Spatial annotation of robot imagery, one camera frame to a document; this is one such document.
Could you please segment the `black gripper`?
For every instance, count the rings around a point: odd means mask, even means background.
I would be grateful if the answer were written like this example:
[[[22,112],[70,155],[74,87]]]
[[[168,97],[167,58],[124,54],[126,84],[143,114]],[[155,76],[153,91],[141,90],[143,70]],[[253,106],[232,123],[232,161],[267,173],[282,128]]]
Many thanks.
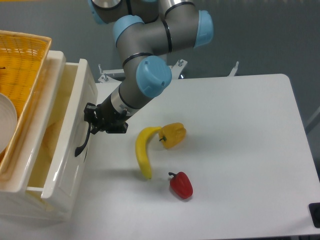
[[[128,111],[125,108],[118,112],[112,104],[111,96],[108,96],[97,106],[88,102],[83,112],[84,121],[88,122],[89,131],[93,135],[99,130],[105,131],[108,134],[125,134],[127,132],[128,124],[126,121],[129,119],[127,116]]]

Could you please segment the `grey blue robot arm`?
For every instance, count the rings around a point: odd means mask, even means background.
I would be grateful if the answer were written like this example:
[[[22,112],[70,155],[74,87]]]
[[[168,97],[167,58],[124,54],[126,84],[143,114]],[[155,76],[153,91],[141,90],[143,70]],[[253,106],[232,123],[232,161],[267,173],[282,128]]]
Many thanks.
[[[127,131],[127,120],[159,96],[172,80],[163,55],[211,42],[211,15],[191,0],[90,0],[97,23],[113,23],[124,81],[100,104],[88,103],[89,133]]]

